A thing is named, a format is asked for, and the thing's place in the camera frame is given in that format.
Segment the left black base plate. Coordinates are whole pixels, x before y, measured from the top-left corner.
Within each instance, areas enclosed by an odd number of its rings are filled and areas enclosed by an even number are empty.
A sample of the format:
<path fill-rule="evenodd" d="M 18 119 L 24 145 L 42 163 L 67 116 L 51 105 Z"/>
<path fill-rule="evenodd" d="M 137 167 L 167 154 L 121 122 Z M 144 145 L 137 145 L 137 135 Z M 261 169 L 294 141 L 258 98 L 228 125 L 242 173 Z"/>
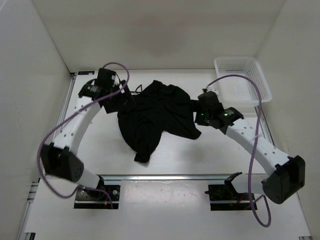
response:
<path fill-rule="evenodd" d="M 75 194 L 74 209 L 87 210 L 117 210 L 119 208 L 121 186 L 105 184 L 101 191 L 79 189 Z"/>

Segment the black shorts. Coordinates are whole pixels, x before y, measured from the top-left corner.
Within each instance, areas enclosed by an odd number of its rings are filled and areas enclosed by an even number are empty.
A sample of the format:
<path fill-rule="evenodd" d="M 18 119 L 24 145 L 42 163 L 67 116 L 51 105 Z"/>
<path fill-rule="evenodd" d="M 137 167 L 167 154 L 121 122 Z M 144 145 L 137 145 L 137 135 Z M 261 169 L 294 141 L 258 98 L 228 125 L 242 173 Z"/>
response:
<path fill-rule="evenodd" d="M 194 123 L 194 101 L 182 88 L 154 80 L 132 98 L 134 103 L 117 118 L 124 141 L 135 151 L 135 162 L 150 161 L 163 132 L 191 140 L 201 136 Z"/>

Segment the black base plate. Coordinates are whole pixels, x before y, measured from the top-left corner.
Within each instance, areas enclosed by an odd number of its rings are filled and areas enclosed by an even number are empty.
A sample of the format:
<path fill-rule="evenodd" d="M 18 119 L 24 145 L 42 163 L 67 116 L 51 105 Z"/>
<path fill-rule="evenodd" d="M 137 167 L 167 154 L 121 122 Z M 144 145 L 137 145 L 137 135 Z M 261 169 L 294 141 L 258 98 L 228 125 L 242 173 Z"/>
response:
<path fill-rule="evenodd" d="M 101 191 L 79 189 L 75 194 L 74 209 L 87 210 L 117 210 L 119 208 L 121 186 L 105 184 Z"/>
<path fill-rule="evenodd" d="M 211 211 L 250 211 L 249 194 L 237 193 L 232 181 L 242 172 L 236 172 L 224 180 L 223 184 L 209 184 L 204 193 L 209 196 Z"/>

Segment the aluminium left rail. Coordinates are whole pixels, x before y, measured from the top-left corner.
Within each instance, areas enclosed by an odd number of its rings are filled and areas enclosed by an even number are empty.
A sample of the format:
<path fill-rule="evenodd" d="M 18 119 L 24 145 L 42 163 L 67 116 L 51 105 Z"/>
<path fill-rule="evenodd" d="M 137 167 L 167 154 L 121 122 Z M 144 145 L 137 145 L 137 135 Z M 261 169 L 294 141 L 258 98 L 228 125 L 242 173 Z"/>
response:
<path fill-rule="evenodd" d="M 73 92 L 73 88 L 75 85 L 77 75 L 78 75 L 78 72 L 71 72 L 70 73 L 71 79 L 69 81 L 68 89 L 64 94 L 63 103 L 59 109 L 59 116 L 58 116 L 57 121 L 54 125 L 54 128 L 49 130 L 45 134 L 45 136 L 42 137 L 41 141 L 38 143 L 38 145 L 36 147 L 35 155 L 34 155 L 35 156 L 35 165 L 34 165 L 34 168 L 32 169 L 32 187 L 30 190 L 34 189 L 34 192 L 36 192 L 36 190 L 35 190 L 36 183 L 39 183 L 39 181 L 42 180 L 44 185 L 47 187 L 47 189 L 60 199 L 71 198 L 76 193 L 76 190 L 78 189 L 78 187 L 76 186 L 75 189 L 73 190 L 73 192 L 70 193 L 69 195 L 64 195 L 62 193 L 59 193 L 50 184 L 50 182 L 48 181 L 48 179 L 46 177 L 45 167 L 43 166 L 43 164 L 41 162 L 41 150 L 42 150 L 42 147 L 44 147 L 46 143 L 49 143 L 51 140 L 53 140 L 58 135 L 60 130 L 62 130 L 63 125 L 65 125 L 66 123 L 69 122 L 69 121 L 65 121 L 65 119 L 67 118 L 66 117 L 67 110 L 69 107 L 69 102 L 71 100 L 71 96 L 72 96 L 72 92 Z"/>

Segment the aluminium right rail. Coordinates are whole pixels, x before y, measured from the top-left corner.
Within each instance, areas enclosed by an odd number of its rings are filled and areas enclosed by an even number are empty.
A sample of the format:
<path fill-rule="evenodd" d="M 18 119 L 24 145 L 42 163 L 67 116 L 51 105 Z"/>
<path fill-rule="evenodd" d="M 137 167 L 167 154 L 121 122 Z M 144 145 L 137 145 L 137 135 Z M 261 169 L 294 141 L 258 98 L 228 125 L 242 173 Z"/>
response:
<path fill-rule="evenodd" d="M 263 112 L 263 109 L 259 106 L 255 107 L 255 111 L 257 116 L 260 116 L 259 118 L 259 126 L 261 129 L 261 133 L 264 136 L 265 139 L 267 139 L 273 146 L 275 146 L 273 137 L 271 135 L 265 114 Z"/>

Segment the white plastic basket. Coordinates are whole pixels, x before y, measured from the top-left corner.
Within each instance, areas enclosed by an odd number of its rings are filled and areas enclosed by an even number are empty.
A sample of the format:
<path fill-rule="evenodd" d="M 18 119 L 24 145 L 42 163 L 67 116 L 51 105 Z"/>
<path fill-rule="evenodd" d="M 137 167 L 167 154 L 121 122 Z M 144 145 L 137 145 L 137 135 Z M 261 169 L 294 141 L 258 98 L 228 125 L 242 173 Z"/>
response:
<path fill-rule="evenodd" d="M 246 79 L 251 79 L 257 86 L 261 101 L 268 103 L 272 94 L 259 62 L 254 57 L 225 56 L 214 59 L 216 76 L 229 76 L 215 83 L 220 101 L 225 107 L 236 109 L 254 108 L 259 105 L 256 89 Z"/>

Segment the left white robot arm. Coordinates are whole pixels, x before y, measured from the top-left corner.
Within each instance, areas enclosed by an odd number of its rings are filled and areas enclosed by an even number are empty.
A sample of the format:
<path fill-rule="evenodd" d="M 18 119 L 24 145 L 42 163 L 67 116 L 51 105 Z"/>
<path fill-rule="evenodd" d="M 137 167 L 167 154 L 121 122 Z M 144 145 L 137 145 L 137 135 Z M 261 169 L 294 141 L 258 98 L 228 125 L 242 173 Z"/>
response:
<path fill-rule="evenodd" d="M 59 133 L 49 144 L 43 139 L 37 153 L 43 178 L 49 175 L 75 183 L 86 189 L 93 200 L 100 200 L 105 194 L 102 178 L 87 170 L 77 154 L 83 136 L 101 109 L 109 114 L 133 103 L 128 80 L 117 81 L 117 76 L 113 70 L 100 68 L 97 77 L 81 87 L 73 114 L 57 126 Z"/>

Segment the aluminium rail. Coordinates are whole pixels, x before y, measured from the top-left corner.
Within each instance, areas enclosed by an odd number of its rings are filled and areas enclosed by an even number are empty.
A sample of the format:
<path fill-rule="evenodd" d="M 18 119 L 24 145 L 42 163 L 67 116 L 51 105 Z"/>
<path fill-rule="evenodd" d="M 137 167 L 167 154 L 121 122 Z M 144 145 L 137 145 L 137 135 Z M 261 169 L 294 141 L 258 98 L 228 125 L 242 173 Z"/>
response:
<path fill-rule="evenodd" d="M 231 174 L 139 174 L 102 175 L 105 181 L 178 181 L 178 180 L 225 180 Z"/>
<path fill-rule="evenodd" d="M 34 192 L 36 192 L 36 190 L 35 190 L 36 183 L 39 183 L 39 181 L 42 180 L 44 185 L 47 187 L 47 189 L 60 199 L 71 198 L 76 193 L 76 190 L 78 189 L 78 187 L 76 186 L 75 189 L 73 190 L 73 192 L 70 193 L 69 195 L 64 195 L 62 193 L 59 193 L 50 184 L 50 182 L 48 181 L 48 179 L 46 177 L 45 167 L 43 166 L 43 164 L 41 162 L 41 150 L 42 150 L 42 147 L 44 147 L 46 143 L 49 143 L 51 140 L 53 140 L 58 135 L 60 130 L 62 130 L 63 125 L 65 125 L 66 123 L 69 122 L 69 121 L 65 121 L 65 119 L 67 118 L 66 117 L 67 110 L 69 107 L 69 102 L 71 100 L 71 96 L 72 96 L 72 92 L 73 92 L 73 88 L 75 85 L 77 75 L 78 75 L 78 72 L 71 72 L 70 73 L 71 79 L 69 81 L 68 89 L 64 94 L 63 103 L 59 109 L 59 116 L 58 116 L 57 121 L 54 125 L 54 128 L 49 130 L 45 134 L 45 136 L 42 137 L 41 141 L 38 143 L 38 145 L 36 147 L 35 155 L 34 155 L 35 156 L 35 165 L 34 165 L 34 168 L 32 169 L 32 187 L 30 190 L 34 189 Z"/>
<path fill-rule="evenodd" d="M 265 139 L 267 139 L 273 146 L 275 146 L 273 137 L 271 135 L 265 114 L 263 112 L 263 109 L 259 106 L 255 107 L 255 111 L 257 116 L 260 116 L 259 118 L 259 126 L 261 129 L 261 133 L 264 136 Z"/>

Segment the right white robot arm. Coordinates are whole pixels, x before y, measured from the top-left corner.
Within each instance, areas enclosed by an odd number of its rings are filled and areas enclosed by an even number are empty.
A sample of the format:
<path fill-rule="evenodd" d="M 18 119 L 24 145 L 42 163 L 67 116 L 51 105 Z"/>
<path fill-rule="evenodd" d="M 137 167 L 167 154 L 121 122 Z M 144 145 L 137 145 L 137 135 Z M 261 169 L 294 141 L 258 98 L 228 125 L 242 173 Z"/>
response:
<path fill-rule="evenodd" d="M 251 154 L 265 171 L 264 175 L 232 174 L 224 181 L 227 198 L 236 200 L 244 193 L 262 194 L 280 205 L 305 185 L 305 160 L 299 155 L 289 156 L 259 137 L 238 110 L 223 108 L 214 92 L 200 94 L 193 105 L 196 124 L 220 130 Z"/>

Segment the black label sticker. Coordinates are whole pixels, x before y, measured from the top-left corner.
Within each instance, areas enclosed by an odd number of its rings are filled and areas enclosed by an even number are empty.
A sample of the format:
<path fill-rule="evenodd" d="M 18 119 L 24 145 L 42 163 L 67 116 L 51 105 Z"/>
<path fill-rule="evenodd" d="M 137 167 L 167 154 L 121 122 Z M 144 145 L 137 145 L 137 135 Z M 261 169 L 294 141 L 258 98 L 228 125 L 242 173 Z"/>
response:
<path fill-rule="evenodd" d="M 95 71 L 79 71 L 77 74 L 80 75 L 80 76 L 82 76 L 82 75 L 94 75 Z"/>

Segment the aluminium front rail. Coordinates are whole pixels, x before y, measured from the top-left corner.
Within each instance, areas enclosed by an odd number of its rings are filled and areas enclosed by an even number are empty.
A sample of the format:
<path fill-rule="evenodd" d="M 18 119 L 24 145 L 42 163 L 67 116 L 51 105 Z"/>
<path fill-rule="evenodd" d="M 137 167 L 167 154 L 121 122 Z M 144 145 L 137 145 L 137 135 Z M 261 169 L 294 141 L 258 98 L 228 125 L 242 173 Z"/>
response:
<path fill-rule="evenodd" d="M 231 174 L 139 174 L 102 175 L 105 181 L 178 181 L 178 180 L 225 180 Z"/>

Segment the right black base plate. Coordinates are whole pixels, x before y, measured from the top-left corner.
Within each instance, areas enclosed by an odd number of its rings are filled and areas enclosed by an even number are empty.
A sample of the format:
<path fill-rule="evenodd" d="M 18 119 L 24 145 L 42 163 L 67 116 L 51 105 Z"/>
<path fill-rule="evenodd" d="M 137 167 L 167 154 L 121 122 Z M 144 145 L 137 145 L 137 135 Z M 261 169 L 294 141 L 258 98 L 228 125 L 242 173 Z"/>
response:
<path fill-rule="evenodd" d="M 209 184 L 204 193 L 209 196 L 211 211 L 250 211 L 249 194 L 237 193 L 232 181 L 242 172 L 236 172 L 224 180 L 223 184 Z"/>

